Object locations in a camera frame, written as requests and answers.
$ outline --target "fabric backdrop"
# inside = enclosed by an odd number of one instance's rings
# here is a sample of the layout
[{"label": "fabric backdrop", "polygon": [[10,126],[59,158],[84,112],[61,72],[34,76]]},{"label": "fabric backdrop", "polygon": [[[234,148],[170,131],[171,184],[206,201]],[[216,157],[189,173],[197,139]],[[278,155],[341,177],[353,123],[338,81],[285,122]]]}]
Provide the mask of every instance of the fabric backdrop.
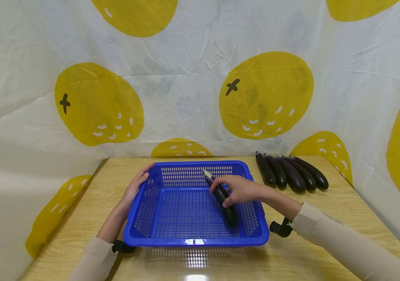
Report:
[{"label": "fabric backdrop", "polygon": [[107,157],[326,157],[400,239],[400,0],[0,0],[0,280]]}]

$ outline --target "table surface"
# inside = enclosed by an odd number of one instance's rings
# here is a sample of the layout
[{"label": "table surface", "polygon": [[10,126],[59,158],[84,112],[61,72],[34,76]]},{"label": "table surface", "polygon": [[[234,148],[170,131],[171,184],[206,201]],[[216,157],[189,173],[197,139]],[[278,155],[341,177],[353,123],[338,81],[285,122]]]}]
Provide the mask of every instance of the table surface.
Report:
[{"label": "table surface", "polygon": [[[326,192],[296,194],[282,191],[298,201],[307,201],[324,213],[341,219],[400,258],[400,242],[370,210],[333,166],[319,156],[303,157],[322,171],[329,181]],[[189,161],[192,158],[177,158]],[[262,183],[254,157],[214,157],[200,160],[241,160],[254,181]],[[138,170],[150,162],[174,159],[110,158],[97,169],[89,187],[77,199],[47,244],[24,274],[22,281],[66,280],[96,236],[109,212]],[[263,204],[267,223],[282,222],[282,216]],[[271,233],[261,247],[246,248],[137,248],[120,254],[107,280],[213,281],[213,280],[359,280],[322,248],[295,232],[287,238]]]}]

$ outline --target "eggplant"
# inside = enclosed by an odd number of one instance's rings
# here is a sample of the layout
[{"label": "eggplant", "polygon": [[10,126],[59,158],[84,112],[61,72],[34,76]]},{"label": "eggplant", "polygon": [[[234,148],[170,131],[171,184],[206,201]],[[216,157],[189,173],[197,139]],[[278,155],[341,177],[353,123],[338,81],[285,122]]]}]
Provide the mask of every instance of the eggplant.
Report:
[{"label": "eggplant", "polygon": [[[212,174],[205,169],[203,170],[203,177],[205,177],[206,182],[208,183],[209,187],[211,187],[212,182],[215,180],[215,178],[212,176]],[[231,205],[227,208],[223,207],[223,202],[225,199],[227,199],[230,195],[228,192],[223,188],[222,184],[218,184],[216,189],[212,192],[220,203],[220,207],[223,210],[223,214],[225,217],[225,220],[227,221],[227,224],[229,224],[230,227],[234,228],[237,225],[237,213],[234,205]]]},{"label": "eggplant", "polygon": [[296,156],[291,156],[291,159],[303,166],[310,174],[315,178],[315,181],[317,183],[317,187],[322,190],[326,190],[329,187],[328,180],[325,178],[325,175],[322,174],[322,172],[319,171],[319,169],[315,168],[313,165],[310,163],[307,163],[306,161],[299,159]]},{"label": "eggplant", "polygon": [[304,168],[294,160],[290,159],[289,157],[283,156],[283,159],[291,163],[291,165],[294,166],[295,169],[297,169],[301,177],[303,177],[304,182],[306,183],[307,190],[313,191],[316,189],[317,182],[315,181],[315,178],[312,176],[312,174],[309,171],[307,171],[306,168]]},{"label": "eggplant", "polygon": [[265,159],[264,155],[256,151],[256,163],[261,173],[262,181],[265,185],[270,187],[276,187],[276,178],[272,170],[269,167],[269,163]]},{"label": "eggplant", "polygon": [[273,174],[276,178],[276,183],[279,188],[283,189],[287,185],[287,178],[286,173],[284,172],[283,168],[275,161],[273,156],[271,155],[264,155],[267,162],[269,163],[270,168],[272,169]]},{"label": "eggplant", "polygon": [[275,161],[280,164],[286,173],[287,182],[292,190],[295,192],[303,192],[306,190],[306,183],[294,166],[281,157],[275,157]]}]

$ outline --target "blue plastic basket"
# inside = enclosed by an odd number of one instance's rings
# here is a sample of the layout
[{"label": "blue plastic basket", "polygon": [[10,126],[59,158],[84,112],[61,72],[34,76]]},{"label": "blue plastic basket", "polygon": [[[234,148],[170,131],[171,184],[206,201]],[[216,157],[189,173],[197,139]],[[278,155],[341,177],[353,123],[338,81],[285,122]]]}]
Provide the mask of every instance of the blue plastic basket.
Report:
[{"label": "blue plastic basket", "polygon": [[202,169],[215,177],[235,174],[253,180],[241,161],[156,163],[131,206],[124,242],[139,247],[265,244],[269,229],[261,203],[236,204],[238,225],[230,228],[219,202],[209,194]]}]

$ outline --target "left hand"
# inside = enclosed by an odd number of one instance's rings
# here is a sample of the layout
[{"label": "left hand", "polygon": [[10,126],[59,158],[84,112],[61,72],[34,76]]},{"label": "left hand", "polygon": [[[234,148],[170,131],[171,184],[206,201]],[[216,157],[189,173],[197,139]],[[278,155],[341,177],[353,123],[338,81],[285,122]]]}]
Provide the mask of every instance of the left hand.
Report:
[{"label": "left hand", "polygon": [[136,195],[138,194],[139,191],[139,186],[149,178],[149,170],[155,165],[155,163],[151,163],[144,168],[140,169],[139,172],[136,174],[136,176],[130,181],[130,184],[128,185],[127,189],[124,192],[124,195],[122,196],[122,199],[120,199],[120,202],[125,204],[127,207],[130,207],[130,205],[133,203],[133,200],[135,199]]}]

